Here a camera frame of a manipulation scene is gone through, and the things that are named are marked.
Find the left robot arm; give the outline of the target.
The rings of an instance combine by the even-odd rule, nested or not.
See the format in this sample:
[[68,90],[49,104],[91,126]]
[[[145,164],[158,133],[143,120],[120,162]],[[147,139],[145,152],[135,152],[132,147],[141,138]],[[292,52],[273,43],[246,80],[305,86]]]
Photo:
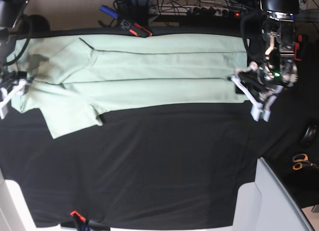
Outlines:
[[[299,0],[256,0],[259,9],[248,13],[240,23],[240,30],[247,55],[251,60],[246,70],[236,77],[254,97],[262,100],[289,88],[298,79],[295,64],[295,16],[300,11]],[[264,39],[263,54],[249,51],[245,33],[246,22],[251,18],[261,20]]]

